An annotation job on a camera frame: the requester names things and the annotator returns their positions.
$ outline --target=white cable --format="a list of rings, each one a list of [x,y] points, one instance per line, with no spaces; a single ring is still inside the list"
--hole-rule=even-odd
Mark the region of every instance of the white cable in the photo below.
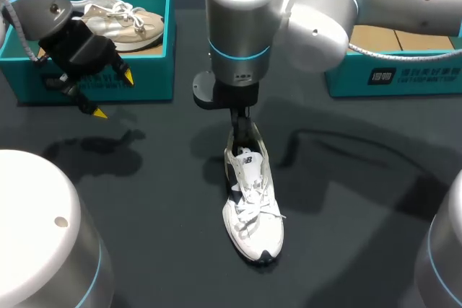
[[[376,59],[383,59],[386,61],[442,61],[443,59],[449,59],[455,56],[462,56],[462,50],[455,50],[453,52],[438,54],[436,56],[403,57],[371,52],[370,50],[365,50],[364,48],[357,47],[352,43],[348,44],[348,47],[350,47],[355,52],[364,54],[365,56],[373,57]]]
[[[17,14],[12,6],[12,3],[10,3],[9,0],[0,0],[0,1],[4,4],[4,6],[6,7],[6,10],[8,10],[9,16],[11,17],[11,20],[13,21],[14,28],[16,29],[17,36],[19,36],[19,40],[21,41],[21,45],[24,48],[24,51],[26,52],[27,56],[29,57],[31,61],[38,61],[38,58],[32,52],[29,44],[27,43],[26,37],[24,35],[24,30],[22,30],[21,22],[17,18]]]

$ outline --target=box label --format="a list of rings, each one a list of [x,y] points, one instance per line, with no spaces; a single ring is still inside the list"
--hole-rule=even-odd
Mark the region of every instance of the box label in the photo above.
[[[455,82],[461,74],[461,68],[423,68],[403,69],[398,78],[398,83],[435,83]]]
[[[396,74],[396,68],[376,68],[373,69],[369,76],[369,85],[383,86],[390,84]]]
[[[47,90],[57,90],[61,85],[59,84],[59,78],[61,74],[40,74],[40,78],[43,81],[43,85]],[[118,88],[130,88],[124,83],[117,74],[96,74],[93,76],[82,77],[79,81],[79,88],[81,90],[86,89],[118,89]]]

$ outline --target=shoe sole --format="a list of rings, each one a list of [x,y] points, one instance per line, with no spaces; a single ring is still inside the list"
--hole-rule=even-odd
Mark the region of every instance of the shoe sole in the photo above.
[[[114,43],[115,49],[118,52],[134,52],[137,50],[142,50],[150,45],[160,44],[164,38],[164,33],[145,41],[141,41],[139,43]]]

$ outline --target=white cylinder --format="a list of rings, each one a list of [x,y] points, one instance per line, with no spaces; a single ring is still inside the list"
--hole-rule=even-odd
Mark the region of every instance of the white cylinder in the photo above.
[[[65,174],[23,151],[0,151],[0,307],[108,308],[105,245]]]
[[[433,219],[414,275],[426,307],[462,307],[462,172]]]

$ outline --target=shoe tongue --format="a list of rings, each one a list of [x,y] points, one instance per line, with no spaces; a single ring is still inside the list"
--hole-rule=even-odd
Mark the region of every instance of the shoe tongue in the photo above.
[[[252,185],[253,182],[260,179],[261,176],[261,163],[263,157],[260,153],[252,151],[250,153],[242,153],[236,157],[242,165],[245,180],[248,184]]]

